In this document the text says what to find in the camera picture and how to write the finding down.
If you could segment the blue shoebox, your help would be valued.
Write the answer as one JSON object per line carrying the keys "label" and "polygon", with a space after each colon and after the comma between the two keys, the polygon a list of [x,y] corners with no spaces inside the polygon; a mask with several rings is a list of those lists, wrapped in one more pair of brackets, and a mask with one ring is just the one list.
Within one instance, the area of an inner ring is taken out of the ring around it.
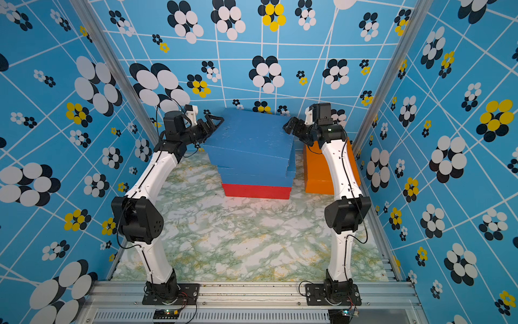
{"label": "blue shoebox", "polygon": [[219,167],[257,175],[285,176],[294,138],[283,126],[286,116],[224,109],[220,127],[203,148],[210,162]]}
{"label": "blue shoebox", "polygon": [[296,166],[294,164],[288,166],[286,175],[247,174],[228,167],[218,167],[218,172],[224,184],[291,187],[296,174]]}

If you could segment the orange shoebox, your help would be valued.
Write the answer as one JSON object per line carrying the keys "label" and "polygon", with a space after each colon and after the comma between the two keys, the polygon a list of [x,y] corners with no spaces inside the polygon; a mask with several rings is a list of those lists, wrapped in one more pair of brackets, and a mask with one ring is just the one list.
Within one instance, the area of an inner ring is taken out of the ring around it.
{"label": "orange shoebox", "polygon": [[315,142],[313,147],[304,148],[304,182],[307,193],[327,194],[337,196],[338,188],[340,197],[359,197],[363,195],[361,190],[360,174],[352,155],[352,145],[342,143],[330,144],[330,157],[332,168],[326,160],[326,155],[319,149]]}

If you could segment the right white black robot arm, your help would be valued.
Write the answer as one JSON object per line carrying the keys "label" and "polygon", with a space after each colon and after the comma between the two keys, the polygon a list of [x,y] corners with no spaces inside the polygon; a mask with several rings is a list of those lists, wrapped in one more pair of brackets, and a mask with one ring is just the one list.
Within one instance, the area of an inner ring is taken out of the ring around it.
{"label": "right white black robot arm", "polygon": [[283,129],[297,137],[307,148],[317,144],[327,162],[335,200],[325,208],[325,221],[331,230],[330,263],[326,269],[326,301],[333,306],[361,305],[360,293],[353,283],[351,261],[353,241],[360,244],[356,231],[372,206],[358,184],[348,149],[349,136],[331,117],[330,103],[317,103],[305,110],[304,120],[292,117]]}

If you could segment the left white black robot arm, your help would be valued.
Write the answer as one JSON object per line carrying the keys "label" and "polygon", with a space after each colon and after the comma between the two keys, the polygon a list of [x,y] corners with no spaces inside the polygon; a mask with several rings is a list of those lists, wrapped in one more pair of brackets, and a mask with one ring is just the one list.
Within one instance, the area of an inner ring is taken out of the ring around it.
{"label": "left white black robot arm", "polygon": [[167,260],[160,235],[164,219],[155,207],[167,177],[178,166],[190,144],[205,143],[222,125],[223,117],[206,115],[198,120],[194,111],[168,112],[143,175],[123,197],[115,197],[111,208],[116,230],[137,250],[146,271],[145,305],[194,304],[193,289],[182,288]]}

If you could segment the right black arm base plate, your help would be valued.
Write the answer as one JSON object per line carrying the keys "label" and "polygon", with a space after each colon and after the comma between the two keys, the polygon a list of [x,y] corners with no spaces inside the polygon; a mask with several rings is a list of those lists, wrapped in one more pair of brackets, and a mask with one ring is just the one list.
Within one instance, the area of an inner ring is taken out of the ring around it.
{"label": "right black arm base plate", "polygon": [[354,283],[307,283],[304,295],[308,306],[362,306],[360,292]]}

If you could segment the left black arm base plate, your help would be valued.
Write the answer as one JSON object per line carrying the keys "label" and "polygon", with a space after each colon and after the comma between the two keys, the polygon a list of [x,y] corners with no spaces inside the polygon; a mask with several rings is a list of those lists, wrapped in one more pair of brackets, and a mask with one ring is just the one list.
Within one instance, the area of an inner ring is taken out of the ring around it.
{"label": "left black arm base plate", "polygon": [[195,305],[201,285],[199,283],[151,284],[144,288],[143,305]]}

